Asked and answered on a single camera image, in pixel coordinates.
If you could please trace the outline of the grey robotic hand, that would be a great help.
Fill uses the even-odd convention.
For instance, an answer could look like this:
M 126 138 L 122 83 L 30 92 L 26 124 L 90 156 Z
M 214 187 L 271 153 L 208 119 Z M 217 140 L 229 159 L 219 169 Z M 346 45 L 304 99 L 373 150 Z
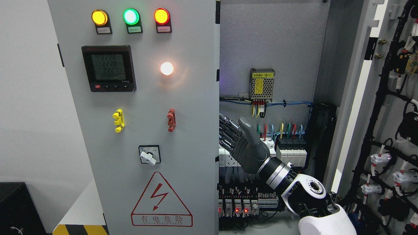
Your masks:
M 238 122 L 219 114 L 219 144 L 248 174 L 256 174 L 270 156 L 252 123 L 241 117 Z

